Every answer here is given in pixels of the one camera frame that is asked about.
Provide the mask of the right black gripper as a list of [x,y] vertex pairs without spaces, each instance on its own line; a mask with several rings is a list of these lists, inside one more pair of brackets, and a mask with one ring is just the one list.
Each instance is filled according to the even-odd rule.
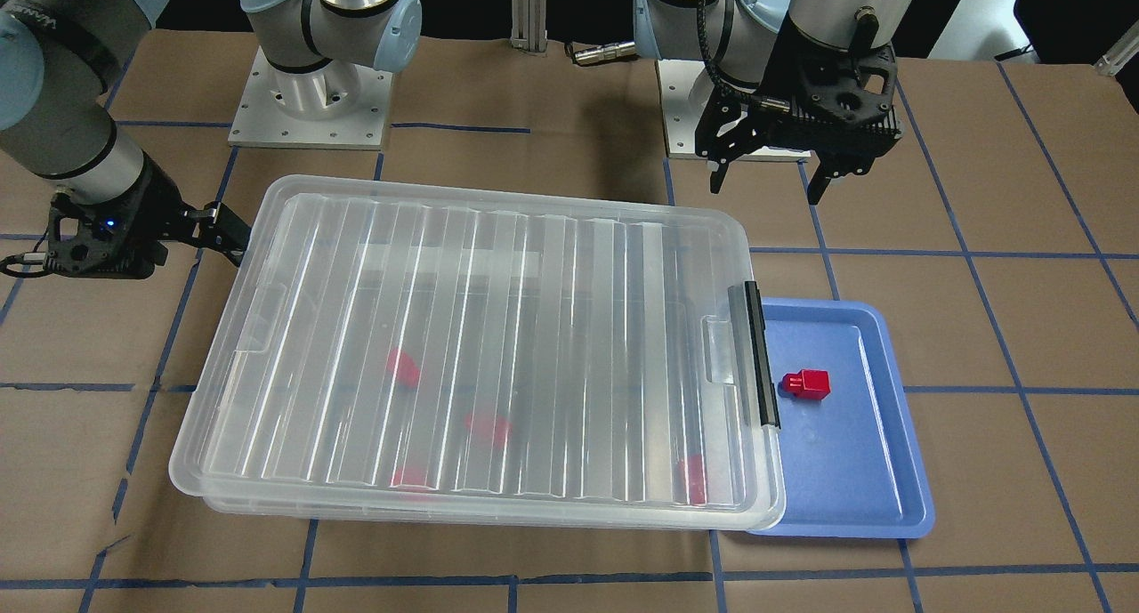
[[240,267],[252,235],[251,224],[223,202],[205,209],[182,202],[174,181],[148,155],[136,183],[109,202],[77,204],[69,195],[54,195],[46,231],[46,272],[96,279],[146,279],[166,264],[162,243],[171,238]]

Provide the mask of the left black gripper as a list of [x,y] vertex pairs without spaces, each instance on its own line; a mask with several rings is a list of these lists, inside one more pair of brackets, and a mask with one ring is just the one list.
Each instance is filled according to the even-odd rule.
[[802,33],[792,18],[780,25],[761,93],[789,103],[785,114],[757,106],[752,93],[711,93],[700,111],[695,148],[708,162],[708,191],[719,194],[734,160],[767,144],[810,150],[818,160],[808,182],[817,206],[830,183],[865,175],[904,129],[893,105],[898,63],[890,43],[872,43],[876,17],[851,17],[850,49],[834,49]]

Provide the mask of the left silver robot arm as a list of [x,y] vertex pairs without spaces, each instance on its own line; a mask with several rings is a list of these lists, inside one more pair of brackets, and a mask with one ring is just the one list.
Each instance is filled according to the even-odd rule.
[[892,38],[913,0],[634,0],[634,48],[658,63],[667,152],[707,163],[814,155],[817,205],[902,138]]

